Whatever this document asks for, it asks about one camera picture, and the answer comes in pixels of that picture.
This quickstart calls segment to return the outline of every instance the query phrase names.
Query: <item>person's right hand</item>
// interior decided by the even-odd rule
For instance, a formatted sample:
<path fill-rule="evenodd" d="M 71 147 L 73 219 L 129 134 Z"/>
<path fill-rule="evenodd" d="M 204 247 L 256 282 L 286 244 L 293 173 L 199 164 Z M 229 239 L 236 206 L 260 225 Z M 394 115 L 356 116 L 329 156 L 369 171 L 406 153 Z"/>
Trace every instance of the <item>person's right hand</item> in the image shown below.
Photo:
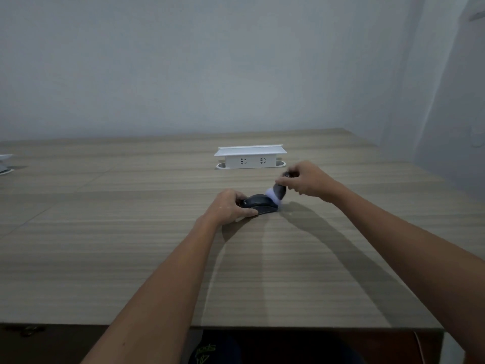
<path fill-rule="evenodd" d="M 325 202 L 332 202 L 344 185 L 337 182 L 310 161 L 302 161 L 288 168 L 290 173 L 300 173 L 298 177 L 279 177 L 276 184 L 287 186 L 296 192 L 318 196 Z"/>

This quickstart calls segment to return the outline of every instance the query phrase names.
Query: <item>person's right arm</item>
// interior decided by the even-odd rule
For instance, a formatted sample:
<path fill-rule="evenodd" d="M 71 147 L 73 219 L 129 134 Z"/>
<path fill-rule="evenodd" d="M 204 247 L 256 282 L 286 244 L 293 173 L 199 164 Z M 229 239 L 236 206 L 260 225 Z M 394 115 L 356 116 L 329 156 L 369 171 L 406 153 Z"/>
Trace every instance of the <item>person's right arm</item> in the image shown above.
<path fill-rule="evenodd" d="M 377 207 L 309 161 L 276 183 L 336 205 L 436 319 L 485 362 L 485 261 Z"/>

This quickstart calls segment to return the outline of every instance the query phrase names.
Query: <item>person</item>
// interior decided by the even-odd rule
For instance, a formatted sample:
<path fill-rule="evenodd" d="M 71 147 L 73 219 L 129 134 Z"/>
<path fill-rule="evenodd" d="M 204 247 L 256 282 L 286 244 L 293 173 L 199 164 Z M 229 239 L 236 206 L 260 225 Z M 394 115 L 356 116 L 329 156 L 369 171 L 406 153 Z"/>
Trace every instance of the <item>person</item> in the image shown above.
<path fill-rule="evenodd" d="M 485 262 L 360 197 L 309 161 L 276 183 L 338 207 L 469 354 L 485 361 Z M 204 267 L 218 228 L 257 215 L 246 196 L 219 193 L 187 237 L 153 272 L 83 364 L 179 363 Z"/>

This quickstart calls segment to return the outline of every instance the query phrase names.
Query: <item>black computer mouse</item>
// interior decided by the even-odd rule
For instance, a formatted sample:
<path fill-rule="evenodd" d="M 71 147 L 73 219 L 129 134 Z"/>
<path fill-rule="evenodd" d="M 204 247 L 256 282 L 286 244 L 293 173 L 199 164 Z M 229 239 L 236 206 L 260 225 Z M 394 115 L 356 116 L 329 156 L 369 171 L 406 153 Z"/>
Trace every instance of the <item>black computer mouse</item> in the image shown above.
<path fill-rule="evenodd" d="M 254 208 L 258 211 L 258 214 L 271 213 L 278 210 L 276 203 L 264 194 L 254 194 L 240 201 L 238 205 L 242 208 Z"/>

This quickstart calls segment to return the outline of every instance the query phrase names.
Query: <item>table top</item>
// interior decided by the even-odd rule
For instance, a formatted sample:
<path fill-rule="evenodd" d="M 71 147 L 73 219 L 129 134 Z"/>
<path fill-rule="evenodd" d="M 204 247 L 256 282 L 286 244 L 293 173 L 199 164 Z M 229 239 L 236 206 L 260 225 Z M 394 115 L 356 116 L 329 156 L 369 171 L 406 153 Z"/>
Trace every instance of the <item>table top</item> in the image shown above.
<path fill-rule="evenodd" d="M 342 129 L 0 143 L 0 321 L 109 324 L 223 188 L 281 168 L 215 170 L 220 146 L 283 143 L 378 206 L 485 257 L 485 204 Z M 193 326 L 440 328 L 350 221 L 289 191 L 225 226 Z"/>

